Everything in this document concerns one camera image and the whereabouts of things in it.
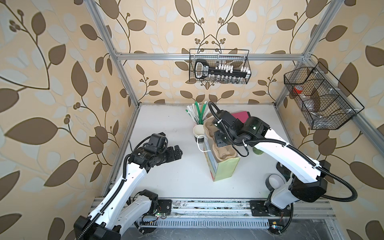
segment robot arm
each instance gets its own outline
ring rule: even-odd
[[[121,211],[139,182],[149,170],[163,163],[181,159],[183,152],[179,146],[168,147],[164,133],[147,137],[124,158],[116,184],[103,201],[88,215],[80,216],[75,224],[76,239],[120,240],[121,235],[144,214],[157,211],[157,194],[144,190],[134,202]]]

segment white table surface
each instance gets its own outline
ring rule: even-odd
[[[283,139],[284,129],[272,105],[218,105],[230,113],[249,111],[270,125]],[[248,146],[249,156],[241,157],[232,177],[214,182],[204,153],[194,141],[191,118],[185,112],[186,105],[141,106],[132,136],[132,147],[153,133],[164,132],[168,146],[179,145],[182,158],[174,162],[151,168],[140,182],[133,195],[144,189],[159,197],[168,198],[266,198],[269,190],[265,179],[272,173],[281,175],[276,169],[277,161],[263,153],[256,155]]]

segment black motor joint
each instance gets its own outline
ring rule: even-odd
[[[156,166],[163,163],[172,162],[181,159],[183,152],[180,147],[168,147],[168,139],[165,133],[152,134],[149,142],[144,143],[142,147],[133,150],[128,163],[140,165],[140,168],[145,168],[147,172]]]

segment black cable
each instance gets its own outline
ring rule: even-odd
[[[101,213],[104,213],[104,211],[107,209],[107,207],[111,204],[111,202],[115,199],[115,197],[117,196],[117,194],[120,192],[122,186],[124,185],[125,183],[125,178],[127,176],[127,160],[128,158],[130,157],[131,155],[128,154],[127,156],[125,156],[124,158],[124,162],[123,162],[123,169],[122,169],[122,177],[123,179],[121,180],[118,188],[116,189],[116,191],[112,194],[112,196],[108,199],[108,201],[104,204],[104,206],[100,209],[100,211],[95,215],[95,217],[90,221],[90,223],[84,228],[84,230],[80,233],[79,237],[77,237],[76,239],[77,240],[80,240],[82,239],[85,234],[88,232],[88,230],[92,227],[92,225],[96,222],[96,220],[101,216]]]
[[[140,145],[141,145],[143,142],[145,142],[146,140],[148,140],[148,139],[150,139],[150,138],[151,138],[151,136],[146,137],[143,141],[141,141],[141,142],[135,147],[134,150],[138,149],[138,148],[140,147]]]
[[[286,142],[283,142],[283,141],[280,141],[280,140],[276,140],[276,139],[270,139],[270,138],[262,138],[262,139],[255,139],[255,140],[247,140],[247,141],[244,141],[244,143],[235,143],[232,139],[232,136],[229,134],[228,130],[226,129],[223,121],[221,121],[221,119],[216,115],[215,111],[213,110],[213,107],[216,108],[216,110],[218,110],[218,112],[221,112],[218,107],[216,106],[216,104],[212,103],[212,102],[208,102],[208,107],[209,107],[209,110],[211,111],[212,115],[214,116],[214,118],[216,118],[219,122],[219,124],[222,126],[223,130],[224,130],[224,133],[227,137],[227,139],[231,142],[231,144],[234,144],[236,146],[243,146],[244,144],[251,144],[251,143],[260,143],[260,142],[272,142],[272,143],[276,143],[276,144],[281,144],[282,146],[285,146],[289,149],[291,149],[292,151],[294,151],[295,153],[297,153],[299,156],[301,156],[302,158],[304,158],[309,164],[311,164],[312,166],[316,166],[316,163],[313,162],[307,155],[305,155],[304,153],[302,153],[300,150],[298,150],[297,148],[295,148],[294,146],[292,145],[287,145]],[[332,177],[333,179],[335,179],[336,181],[342,183],[344,186],[346,186],[352,193],[352,195],[350,197],[346,197],[346,198],[339,198],[339,197],[333,197],[333,196],[328,196],[328,195],[322,195],[322,197],[326,198],[326,199],[330,199],[330,200],[334,200],[334,201],[339,201],[339,202],[352,202],[354,200],[357,199],[358,197],[358,193],[357,191],[355,190],[354,187],[352,187],[351,184],[349,184],[348,182],[346,182],[344,179],[330,173],[328,170],[322,168],[321,166],[318,166],[316,167],[317,170],[319,170],[320,172]]]
[[[249,155],[249,151],[248,151],[248,148],[246,146],[244,146],[245,150],[247,151],[247,154],[244,156],[243,154],[241,154],[236,148],[235,146],[232,144],[232,147],[233,149],[242,157],[247,157]]]
[[[293,203],[291,203],[291,214],[289,216],[289,219],[288,219],[288,222],[287,224],[283,227],[283,229],[281,231],[278,231],[277,233],[274,233],[271,231],[271,228],[268,228],[268,231],[270,233],[272,233],[273,235],[281,235],[283,232],[285,232],[285,230],[287,230],[287,228],[289,227],[289,225],[291,224],[291,221],[292,221],[292,218],[293,218]]]
[[[130,140],[128,140],[128,143],[129,143],[129,148],[131,149],[131,152],[133,152],[133,150],[132,150],[132,144],[131,144],[131,141],[130,141]]]

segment black mount plate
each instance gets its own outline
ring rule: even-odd
[[[172,208],[172,200],[170,199],[162,199],[157,201],[158,206],[160,207],[161,214],[170,214]]]
[[[254,217],[270,217],[271,216],[266,211],[266,208],[264,206],[265,201],[263,201],[263,200],[250,200],[249,203],[250,203],[250,207],[251,207],[252,216],[254,216]],[[289,217],[290,216],[291,211],[287,209],[288,207],[289,207],[289,205],[286,208],[284,208],[283,210],[281,210],[281,212],[283,213],[283,217]]]

